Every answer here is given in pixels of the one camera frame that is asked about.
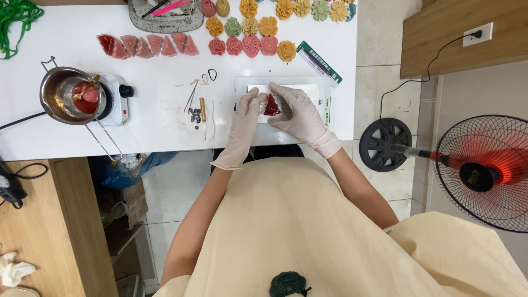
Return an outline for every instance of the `spoon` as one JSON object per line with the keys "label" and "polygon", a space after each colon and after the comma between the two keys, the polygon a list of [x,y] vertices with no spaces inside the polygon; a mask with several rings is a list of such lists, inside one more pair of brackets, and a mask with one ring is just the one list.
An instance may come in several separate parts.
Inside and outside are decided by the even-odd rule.
{"label": "spoon", "polygon": [[84,95],[84,93],[85,93],[86,91],[88,91],[89,88],[91,88],[93,85],[95,85],[96,82],[99,81],[100,78],[101,78],[100,75],[96,75],[96,76],[90,81],[90,83],[89,83],[88,85],[86,85],[86,87],[84,88],[84,90],[83,90],[80,94],[75,94],[75,95],[73,95],[73,97],[72,97],[73,101],[79,101],[79,100],[81,100],[82,95]]}

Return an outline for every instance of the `pink tool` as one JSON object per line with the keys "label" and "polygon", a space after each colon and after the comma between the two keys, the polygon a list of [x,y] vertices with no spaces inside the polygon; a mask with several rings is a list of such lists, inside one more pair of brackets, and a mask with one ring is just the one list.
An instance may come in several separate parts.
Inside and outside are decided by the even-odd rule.
{"label": "pink tool", "polygon": [[167,13],[168,11],[173,10],[176,7],[184,5],[184,4],[189,4],[189,1],[182,2],[182,0],[176,0],[174,3],[171,3],[170,5],[167,5],[167,6],[163,7],[160,10],[156,10],[152,14],[153,15],[162,15],[162,14]]}

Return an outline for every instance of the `white table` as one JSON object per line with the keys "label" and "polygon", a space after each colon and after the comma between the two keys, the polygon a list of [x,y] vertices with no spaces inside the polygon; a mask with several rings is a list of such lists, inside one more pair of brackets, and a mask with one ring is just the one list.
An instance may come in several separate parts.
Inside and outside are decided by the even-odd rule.
{"label": "white table", "polygon": [[[265,0],[259,4],[256,19],[275,15],[275,2]],[[242,22],[239,2],[230,1],[230,16]],[[45,74],[40,61],[55,56],[59,66],[81,69],[88,73],[110,73],[123,77],[137,88],[130,98],[130,120],[125,126],[109,128],[123,153],[203,150],[224,147],[231,126],[236,76],[316,76],[317,73],[299,56],[292,62],[282,62],[278,56],[261,53],[254,59],[244,53],[238,57],[211,55],[208,43],[212,39],[205,24],[188,32],[200,54],[194,57],[179,54],[175,57],[150,59],[130,58],[118,60],[106,56],[96,35],[147,36],[151,33],[135,28],[128,17],[126,5],[47,6],[45,14],[26,32],[19,54],[0,61],[0,125],[30,116],[43,109],[39,102],[39,88]],[[353,139],[354,93],[356,66],[357,17],[348,23],[315,22],[311,15],[305,18],[293,15],[279,20],[276,37],[279,42],[291,40],[295,45],[306,40],[343,77],[343,82],[332,89],[330,130],[342,140]],[[15,42],[17,33],[11,34]],[[226,40],[223,33],[220,39]],[[177,123],[167,120],[177,107],[183,108],[191,94],[189,83],[201,78],[208,69],[215,69],[218,78],[209,86],[198,86],[199,97],[214,100],[213,140],[183,139]],[[117,154],[97,124],[89,124],[108,148]],[[254,145],[296,143],[285,133],[261,133]],[[50,159],[104,155],[104,151],[83,126],[59,123],[44,115],[0,131],[0,159],[4,161]]]}

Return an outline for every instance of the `person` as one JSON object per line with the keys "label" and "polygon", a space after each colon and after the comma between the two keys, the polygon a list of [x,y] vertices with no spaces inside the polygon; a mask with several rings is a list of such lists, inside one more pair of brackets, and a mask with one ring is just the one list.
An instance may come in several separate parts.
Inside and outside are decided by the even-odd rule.
{"label": "person", "polygon": [[436,212],[398,222],[308,96],[269,87],[292,110],[269,124],[324,157],[339,186],[285,150],[248,155],[267,98],[251,90],[174,235],[155,297],[528,296],[496,232]]}

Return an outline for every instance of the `electric fan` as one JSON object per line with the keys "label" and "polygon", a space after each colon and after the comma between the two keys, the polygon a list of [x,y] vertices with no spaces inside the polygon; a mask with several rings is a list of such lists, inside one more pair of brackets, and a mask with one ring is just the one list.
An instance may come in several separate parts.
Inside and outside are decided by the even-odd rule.
{"label": "electric fan", "polygon": [[360,156],[379,172],[396,169],[407,157],[429,158],[447,195],[464,213],[497,229],[528,233],[526,120],[472,117],[447,130],[434,152],[411,146],[411,133],[402,121],[382,118],[363,132]]}

